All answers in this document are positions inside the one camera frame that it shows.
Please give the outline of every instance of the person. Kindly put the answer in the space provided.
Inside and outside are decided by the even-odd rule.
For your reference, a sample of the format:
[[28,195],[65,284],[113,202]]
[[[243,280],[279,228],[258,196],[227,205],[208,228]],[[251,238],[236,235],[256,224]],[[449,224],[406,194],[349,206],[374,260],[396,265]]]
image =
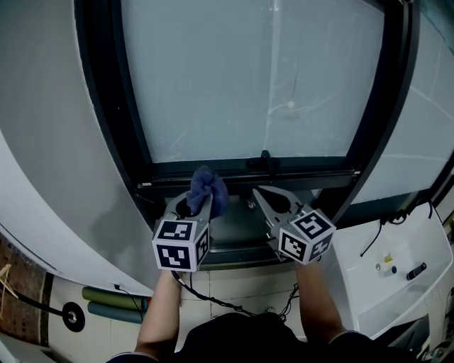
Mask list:
[[411,362],[407,352],[382,347],[343,327],[318,262],[296,264],[296,273],[307,343],[299,341],[275,313],[253,317],[227,313],[194,328],[175,352],[181,286],[170,271],[162,271],[135,352],[118,354],[109,362]]

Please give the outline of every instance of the blue cloth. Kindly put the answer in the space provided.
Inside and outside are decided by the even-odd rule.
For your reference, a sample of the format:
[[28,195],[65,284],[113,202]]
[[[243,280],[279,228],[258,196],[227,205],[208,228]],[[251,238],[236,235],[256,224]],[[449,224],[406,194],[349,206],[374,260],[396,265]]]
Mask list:
[[205,197],[210,194],[213,194],[211,218],[222,216],[228,209],[227,186],[217,173],[204,165],[194,172],[191,190],[186,195],[187,205],[193,215],[199,214]]

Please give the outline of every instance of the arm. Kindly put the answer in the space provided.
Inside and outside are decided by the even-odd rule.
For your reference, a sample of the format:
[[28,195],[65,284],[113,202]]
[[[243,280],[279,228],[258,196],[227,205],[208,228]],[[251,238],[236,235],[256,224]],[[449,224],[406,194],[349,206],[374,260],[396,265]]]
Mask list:
[[156,360],[173,354],[179,329],[181,286],[171,271],[162,271],[150,307],[140,327],[136,352]]
[[326,288],[318,262],[297,265],[299,313],[310,342],[328,343],[344,332],[341,316]]

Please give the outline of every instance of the brown tiled wall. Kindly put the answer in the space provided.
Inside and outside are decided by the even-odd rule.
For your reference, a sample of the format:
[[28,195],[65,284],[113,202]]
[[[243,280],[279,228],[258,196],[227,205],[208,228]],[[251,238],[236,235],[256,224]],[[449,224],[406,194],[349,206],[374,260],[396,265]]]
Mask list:
[[[0,235],[0,268],[6,264],[11,264],[8,277],[11,287],[33,300],[41,301],[40,295],[46,271],[17,250],[3,235]],[[50,289],[51,286],[48,286],[48,291],[44,291],[45,298],[43,300],[47,304]],[[43,334],[41,334],[40,339],[40,310],[17,300],[6,292],[3,305],[3,320],[0,320],[2,332],[33,344],[48,345],[47,313],[42,315]]]

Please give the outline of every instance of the dark window frame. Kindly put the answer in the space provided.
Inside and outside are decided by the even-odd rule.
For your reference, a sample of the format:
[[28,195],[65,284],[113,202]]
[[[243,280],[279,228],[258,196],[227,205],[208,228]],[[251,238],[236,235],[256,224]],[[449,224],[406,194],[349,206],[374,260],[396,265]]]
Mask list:
[[[231,194],[250,195],[253,187],[263,184],[289,190],[323,189],[316,206],[338,222],[391,137],[409,91],[419,43],[419,0],[384,1],[379,62],[346,157],[277,159],[264,150],[262,157],[253,160],[153,164],[135,104],[121,1],[74,0],[74,8],[82,66],[101,131],[126,187],[150,225],[162,215],[164,197],[187,191],[193,171],[203,164],[224,178]],[[429,196],[428,191],[421,193]]]

